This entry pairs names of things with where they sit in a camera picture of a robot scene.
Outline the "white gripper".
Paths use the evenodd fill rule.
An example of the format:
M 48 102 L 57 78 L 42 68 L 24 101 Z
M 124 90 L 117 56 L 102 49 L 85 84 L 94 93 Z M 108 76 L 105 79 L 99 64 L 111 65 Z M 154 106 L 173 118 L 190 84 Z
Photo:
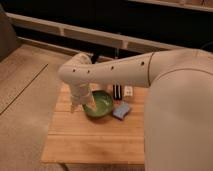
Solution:
M 70 112 L 74 113 L 76 105 L 88 104 L 89 108 L 93 111 L 97 110 L 97 105 L 95 101 L 92 101 L 92 93 L 88 83 L 79 85 L 70 85 Z

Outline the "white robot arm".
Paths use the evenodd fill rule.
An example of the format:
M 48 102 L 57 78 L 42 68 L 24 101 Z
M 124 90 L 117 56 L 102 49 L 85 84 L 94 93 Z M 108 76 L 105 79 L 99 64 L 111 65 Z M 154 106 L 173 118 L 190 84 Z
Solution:
M 213 53 L 186 48 L 97 64 L 79 53 L 59 77 L 75 105 L 90 101 L 91 83 L 147 88 L 145 170 L 213 171 Z

